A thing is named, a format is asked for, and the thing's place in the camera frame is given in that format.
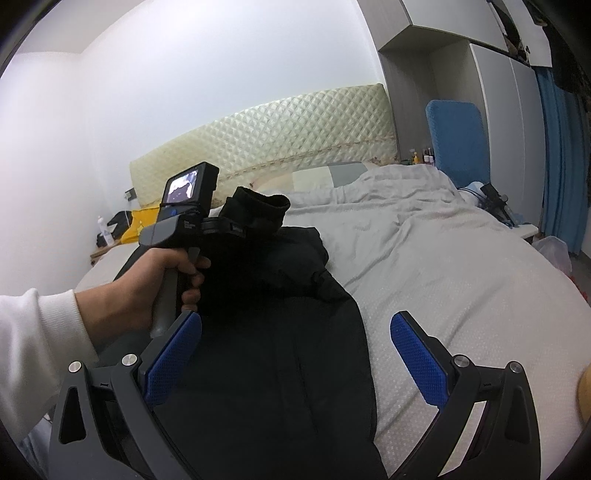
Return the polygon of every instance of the padded headboard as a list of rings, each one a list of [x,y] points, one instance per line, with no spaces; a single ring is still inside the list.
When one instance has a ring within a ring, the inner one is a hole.
[[[214,205],[260,175],[332,163],[397,163],[390,102],[381,84],[277,100],[191,130],[129,164],[140,205],[162,198],[166,181],[202,161],[220,168]]]

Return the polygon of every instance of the screen image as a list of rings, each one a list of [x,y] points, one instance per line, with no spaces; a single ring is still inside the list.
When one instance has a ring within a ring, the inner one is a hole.
[[[167,203],[185,202],[193,196],[193,189],[195,188],[195,181],[197,180],[197,171],[193,170],[182,177],[174,179],[170,182],[168,188]]]

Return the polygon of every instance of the hand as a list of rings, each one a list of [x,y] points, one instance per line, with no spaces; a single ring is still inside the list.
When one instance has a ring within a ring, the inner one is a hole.
[[[211,262],[199,257],[195,265],[183,249],[151,248],[119,279],[101,287],[76,293],[82,321],[94,345],[133,330],[152,325],[152,305],[160,289],[164,270],[176,268],[192,275],[192,288],[181,296],[183,308],[197,310],[199,287],[205,277],[198,268]]]

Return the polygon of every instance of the white wall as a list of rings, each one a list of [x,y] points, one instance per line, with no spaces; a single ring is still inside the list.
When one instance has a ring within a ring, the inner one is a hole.
[[[78,56],[27,53],[0,78],[0,294],[76,286],[90,268],[99,214],[82,121]]]
[[[384,83],[355,0],[147,0],[82,54],[93,162],[111,211],[129,162],[200,125],[302,93]]]
[[[25,38],[19,53],[82,53],[96,37],[143,0],[61,0]]]

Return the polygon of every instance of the plastic bag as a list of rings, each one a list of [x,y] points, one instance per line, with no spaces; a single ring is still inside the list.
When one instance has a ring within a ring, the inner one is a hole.
[[[568,277],[570,276],[573,265],[570,262],[569,248],[560,238],[547,236],[542,240],[533,242],[531,246],[544,255],[562,273]]]

